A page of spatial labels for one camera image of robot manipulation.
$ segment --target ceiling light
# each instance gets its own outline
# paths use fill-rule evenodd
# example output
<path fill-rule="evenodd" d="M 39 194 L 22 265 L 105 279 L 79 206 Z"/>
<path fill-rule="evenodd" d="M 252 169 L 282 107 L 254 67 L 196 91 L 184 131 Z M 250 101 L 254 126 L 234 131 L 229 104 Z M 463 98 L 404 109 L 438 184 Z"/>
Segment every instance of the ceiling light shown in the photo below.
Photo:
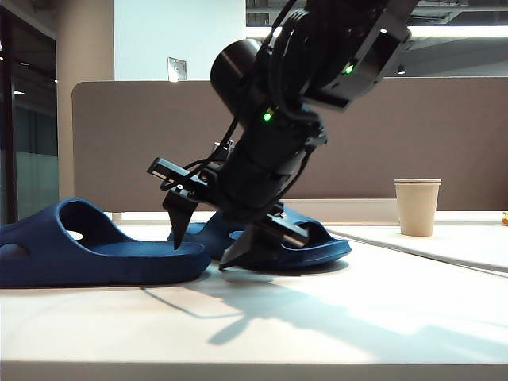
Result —
<path fill-rule="evenodd" d="M 410 26 L 413 37 L 508 37 L 508 25 Z"/>
<path fill-rule="evenodd" d="M 270 26 L 248 26 L 245 28 L 245 34 L 247 38 L 265 38 L 270 30 Z M 282 27 L 278 27 L 273 33 L 274 37 L 277 37 L 281 30 L 283 30 Z"/>
<path fill-rule="evenodd" d="M 270 33 L 269 26 L 248 26 L 245 28 L 247 38 L 264 38 Z M 410 26 L 413 37 L 508 37 L 508 25 L 481 25 L 481 26 Z M 282 30 L 278 27 L 274 36 L 277 37 Z"/>

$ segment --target white desk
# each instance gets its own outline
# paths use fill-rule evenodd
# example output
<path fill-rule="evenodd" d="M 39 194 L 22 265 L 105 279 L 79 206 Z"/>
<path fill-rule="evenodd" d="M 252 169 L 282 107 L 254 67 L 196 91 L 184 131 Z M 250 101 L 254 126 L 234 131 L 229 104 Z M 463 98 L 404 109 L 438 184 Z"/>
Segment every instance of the white desk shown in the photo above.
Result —
<path fill-rule="evenodd" d="M 318 274 L 0 290 L 2 381 L 508 379 L 508 278 L 352 249 Z"/>

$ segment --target cubicle divider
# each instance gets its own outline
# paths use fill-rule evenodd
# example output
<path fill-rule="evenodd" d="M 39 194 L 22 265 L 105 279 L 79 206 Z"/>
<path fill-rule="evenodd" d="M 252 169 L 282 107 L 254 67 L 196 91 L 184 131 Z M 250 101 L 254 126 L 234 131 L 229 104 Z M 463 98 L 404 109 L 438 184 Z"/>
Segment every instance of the cubicle divider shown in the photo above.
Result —
<path fill-rule="evenodd" d="M 208 156 L 232 119 L 207 81 L 80 83 L 72 105 L 76 196 L 109 211 L 160 211 L 152 160 Z M 508 209 L 508 78 L 385 79 L 345 112 L 316 110 L 329 143 L 288 198 L 393 198 L 394 178 L 440 178 L 439 210 Z"/>

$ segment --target beige paper cup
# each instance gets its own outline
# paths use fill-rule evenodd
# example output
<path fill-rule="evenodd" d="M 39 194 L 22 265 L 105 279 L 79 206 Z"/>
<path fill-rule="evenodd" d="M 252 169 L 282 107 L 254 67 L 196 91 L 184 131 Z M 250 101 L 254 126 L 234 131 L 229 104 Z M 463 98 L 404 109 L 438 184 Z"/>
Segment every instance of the beige paper cup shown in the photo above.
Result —
<path fill-rule="evenodd" d="M 398 219 L 407 236 L 432 236 L 440 179 L 395 179 Z"/>

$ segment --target black robotic arm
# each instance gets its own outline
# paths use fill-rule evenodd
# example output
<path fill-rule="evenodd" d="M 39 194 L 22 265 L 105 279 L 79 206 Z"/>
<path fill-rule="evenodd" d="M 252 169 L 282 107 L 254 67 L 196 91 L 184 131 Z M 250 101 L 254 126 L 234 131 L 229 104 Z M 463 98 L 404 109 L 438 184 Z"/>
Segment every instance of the black robotic arm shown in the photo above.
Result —
<path fill-rule="evenodd" d="M 228 132 L 206 159 L 181 168 L 157 158 L 148 172 L 163 180 L 175 246 L 199 202 L 222 210 L 247 229 L 229 248 L 222 267 L 273 258 L 286 241 L 306 243 L 306 231 L 283 219 L 279 201 L 298 179 L 310 154 L 327 142 L 319 116 L 306 104 L 344 110 L 393 65 L 410 37 L 406 20 L 417 0 L 308 0 L 260 44 L 240 40 L 225 48 L 210 80 L 234 115 Z M 244 133 L 234 146 L 234 128 Z"/>

